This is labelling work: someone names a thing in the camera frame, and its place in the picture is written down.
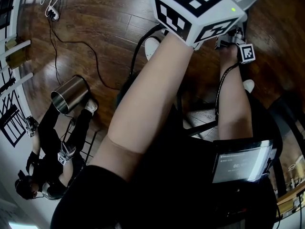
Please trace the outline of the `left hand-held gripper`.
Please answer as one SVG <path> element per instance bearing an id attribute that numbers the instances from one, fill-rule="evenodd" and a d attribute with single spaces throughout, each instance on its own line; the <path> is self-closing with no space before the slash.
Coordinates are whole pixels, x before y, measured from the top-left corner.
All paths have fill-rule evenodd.
<path id="1" fill-rule="evenodd" d="M 151 0 L 156 20 L 186 45 L 223 35 L 244 15 L 232 0 Z"/>

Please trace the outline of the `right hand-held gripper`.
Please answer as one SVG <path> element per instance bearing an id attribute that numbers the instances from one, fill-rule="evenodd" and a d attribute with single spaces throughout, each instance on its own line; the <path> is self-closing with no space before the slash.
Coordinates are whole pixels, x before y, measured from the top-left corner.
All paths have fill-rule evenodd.
<path id="1" fill-rule="evenodd" d="M 237 58 L 241 64 L 250 63 L 255 60 L 253 45 L 246 42 L 243 26 L 233 26 L 226 34 L 217 37 L 215 49 L 236 45 L 238 48 Z"/>

